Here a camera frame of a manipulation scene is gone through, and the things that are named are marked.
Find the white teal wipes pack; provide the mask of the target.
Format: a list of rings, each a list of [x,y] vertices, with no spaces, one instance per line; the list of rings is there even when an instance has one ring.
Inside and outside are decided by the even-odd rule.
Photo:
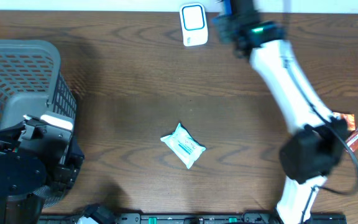
[[[189,132],[178,123],[174,132],[160,138],[190,169],[200,155],[206,150],[204,146],[195,141]]]

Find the orange snack packet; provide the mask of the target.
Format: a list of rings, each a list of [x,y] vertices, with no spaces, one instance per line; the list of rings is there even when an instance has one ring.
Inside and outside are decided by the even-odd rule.
[[[353,114],[334,112],[333,115],[337,119],[346,120],[348,131],[352,132],[356,130],[355,116]]]

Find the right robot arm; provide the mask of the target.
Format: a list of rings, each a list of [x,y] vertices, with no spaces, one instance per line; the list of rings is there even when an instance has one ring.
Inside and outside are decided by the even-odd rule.
[[[235,45],[263,79],[284,117],[290,139],[279,160],[286,175],[270,223],[303,223],[328,175],[340,163],[347,123],[321,101],[296,60],[283,25],[262,22],[253,1],[221,1],[215,23],[221,42]]]

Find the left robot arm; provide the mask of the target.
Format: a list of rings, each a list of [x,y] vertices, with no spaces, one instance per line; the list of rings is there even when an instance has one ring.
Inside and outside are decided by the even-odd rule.
[[[73,130],[53,112],[0,130],[0,223],[37,223],[73,188],[85,159]]]

